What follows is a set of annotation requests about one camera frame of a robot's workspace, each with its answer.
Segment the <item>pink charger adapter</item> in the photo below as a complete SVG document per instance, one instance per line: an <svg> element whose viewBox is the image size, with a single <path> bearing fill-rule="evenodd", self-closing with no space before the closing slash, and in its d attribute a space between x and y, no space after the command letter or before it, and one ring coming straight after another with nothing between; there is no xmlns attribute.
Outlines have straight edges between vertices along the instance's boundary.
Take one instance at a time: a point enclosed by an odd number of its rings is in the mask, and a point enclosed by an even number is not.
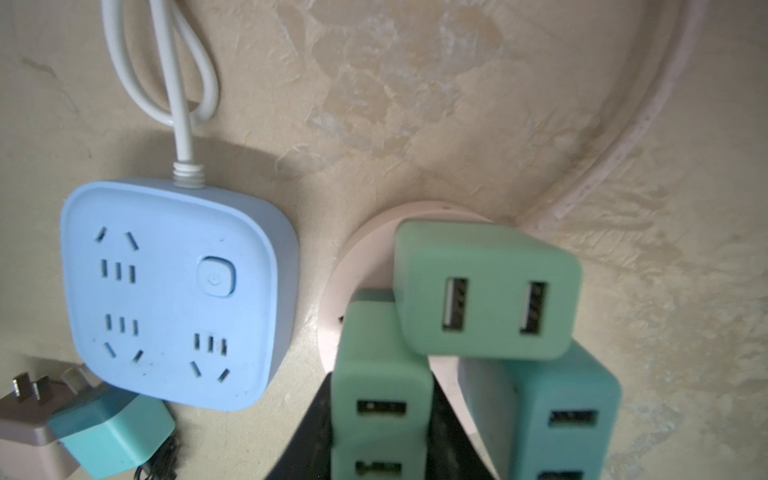
<svg viewBox="0 0 768 480"><path fill-rule="evenodd" d="M1 477L67 479L79 463L47 425L52 414L74 397L63 381L71 363L35 358L17 373L1 397Z"/></svg>

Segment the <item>blue charger adapter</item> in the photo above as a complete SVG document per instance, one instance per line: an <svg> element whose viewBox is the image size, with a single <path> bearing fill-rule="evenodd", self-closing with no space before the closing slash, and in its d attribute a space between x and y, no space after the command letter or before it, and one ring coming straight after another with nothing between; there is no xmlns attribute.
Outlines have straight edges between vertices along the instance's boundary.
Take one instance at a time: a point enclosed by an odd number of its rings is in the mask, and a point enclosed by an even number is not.
<svg viewBox="0 0 768 480"><path fill-rule="evenodd" d="M178 443L175 420L160 399L88 381L73 367L63 381L74 397L47 425L94 479L132 470L136 479L174 479Z"/></svg>

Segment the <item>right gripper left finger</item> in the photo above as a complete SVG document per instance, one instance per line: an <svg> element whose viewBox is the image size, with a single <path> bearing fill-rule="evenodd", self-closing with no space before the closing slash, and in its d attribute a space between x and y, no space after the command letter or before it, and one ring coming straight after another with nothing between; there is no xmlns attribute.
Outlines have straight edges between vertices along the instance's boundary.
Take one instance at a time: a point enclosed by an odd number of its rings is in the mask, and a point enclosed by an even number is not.
<svg viewBox="0 0 768 480"><path fill-rule="evenodd" d="M331 377L324 378L267 480L331 478Z"/></svg>

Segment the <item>teal charger adapter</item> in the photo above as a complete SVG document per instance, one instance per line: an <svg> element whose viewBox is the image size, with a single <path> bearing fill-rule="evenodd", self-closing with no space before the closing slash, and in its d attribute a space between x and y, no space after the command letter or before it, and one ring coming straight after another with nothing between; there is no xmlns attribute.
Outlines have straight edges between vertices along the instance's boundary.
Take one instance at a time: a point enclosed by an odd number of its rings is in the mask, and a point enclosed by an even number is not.
<svg viewBox="0 0 768 480"><path fill-rule="evenodd" d="M597 479L621 401L580 343L551 361L462 359L458 380L502 479Z"/></svg>

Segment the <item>green charger adapter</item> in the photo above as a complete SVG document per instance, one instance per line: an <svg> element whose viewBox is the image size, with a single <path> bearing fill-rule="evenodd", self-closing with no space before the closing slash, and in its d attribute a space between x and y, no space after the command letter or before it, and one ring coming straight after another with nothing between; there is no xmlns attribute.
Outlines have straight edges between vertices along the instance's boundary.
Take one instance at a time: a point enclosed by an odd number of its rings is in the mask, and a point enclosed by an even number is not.
<svg viewBox="0 0 768 480"><path fill-rule="evenodd" d="M422 479L434 377L406 344L394 295L356 292L331 376L331 476Z"/></svg>
<svg viewBox="0 0 768 480"><path fill-rule="evenodd" d="M512 227L408 220L396 229L396 307L407 344L424 355L559 358L582 278L573 254Z"/></svg>

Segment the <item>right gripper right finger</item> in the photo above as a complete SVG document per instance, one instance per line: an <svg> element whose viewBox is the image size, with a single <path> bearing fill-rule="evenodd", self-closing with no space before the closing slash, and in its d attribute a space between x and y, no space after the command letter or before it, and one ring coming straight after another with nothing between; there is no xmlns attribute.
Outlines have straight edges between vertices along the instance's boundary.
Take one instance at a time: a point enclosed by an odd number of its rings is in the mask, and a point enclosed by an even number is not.
<svg viewBox="0 0 768 480"><path fill-rule="evenodd" d="M494 478L475 450L437 378L434 378L428 429L428 478L491 480Z"/></svg>

